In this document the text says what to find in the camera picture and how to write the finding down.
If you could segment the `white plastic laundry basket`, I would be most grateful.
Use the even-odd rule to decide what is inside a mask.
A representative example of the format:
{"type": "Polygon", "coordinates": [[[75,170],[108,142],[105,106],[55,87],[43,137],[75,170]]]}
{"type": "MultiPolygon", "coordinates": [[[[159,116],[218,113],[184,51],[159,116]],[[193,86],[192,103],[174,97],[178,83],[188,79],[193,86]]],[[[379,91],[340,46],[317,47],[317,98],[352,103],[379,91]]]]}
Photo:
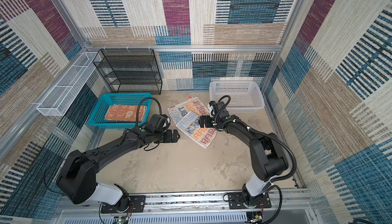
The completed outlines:
{"type": "Polygon", "coordinates": [[[265,107],[261,90],[254,81],[212,81],[209,94],[210,100],[216,102],[229,95],[231,101],[226,109],[230,114],[255,113],[265,107]]]}

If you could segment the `orange and cream towel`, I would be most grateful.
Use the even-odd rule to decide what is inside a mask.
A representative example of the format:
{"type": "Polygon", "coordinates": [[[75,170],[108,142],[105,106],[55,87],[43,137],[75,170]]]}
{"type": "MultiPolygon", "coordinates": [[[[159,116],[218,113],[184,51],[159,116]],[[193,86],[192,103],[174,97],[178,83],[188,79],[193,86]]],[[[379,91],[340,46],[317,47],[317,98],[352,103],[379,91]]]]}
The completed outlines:
{"type": "Polygon", "coordinates": [[[136,113],[138,114],[138,121],[143,122],[147,114],[147,106],[141,105],[111,105],[105,115],[106,121],[115,122],[136,122],[136,113]]]}

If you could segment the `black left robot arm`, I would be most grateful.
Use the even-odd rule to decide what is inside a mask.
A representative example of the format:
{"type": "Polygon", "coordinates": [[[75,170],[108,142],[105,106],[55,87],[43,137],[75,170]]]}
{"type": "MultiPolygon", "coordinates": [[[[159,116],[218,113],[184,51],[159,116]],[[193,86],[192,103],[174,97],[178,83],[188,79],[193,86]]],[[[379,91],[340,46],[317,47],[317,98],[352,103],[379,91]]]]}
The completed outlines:
{"type": "Polygon", "coordinates": [[[125,129],[120,138],[86,152],[75,150],[69,154],[56,180],[57,187],[73,204],[89,205],[100,202],[117,213],[131,208],[129,193],[118,184],[108,185],[97,181],[97,173],[104,167],[149,144],[177,143],[180,134],[169,129],[166,115],[155,114],[142,126],[125,129]]]}

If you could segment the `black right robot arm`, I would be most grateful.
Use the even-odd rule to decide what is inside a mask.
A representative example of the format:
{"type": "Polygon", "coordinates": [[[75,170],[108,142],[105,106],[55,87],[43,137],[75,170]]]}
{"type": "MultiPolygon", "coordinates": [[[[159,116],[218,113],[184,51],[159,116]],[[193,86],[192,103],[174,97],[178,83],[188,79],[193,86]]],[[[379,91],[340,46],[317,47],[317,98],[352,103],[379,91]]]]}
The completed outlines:
{"type": "Polygon", "coordinates": [[[243,186],[242,202],[245,207],[253,208],[276,181],[287,179],[281,175],[289,168],[286,147],[274,133],[257,131],[239,117],[230,115],[226,106],[223,101],[209,102],[210,115],[201,116],[199,125],[230,134],[249,148],[253,175],[243,186]]]}

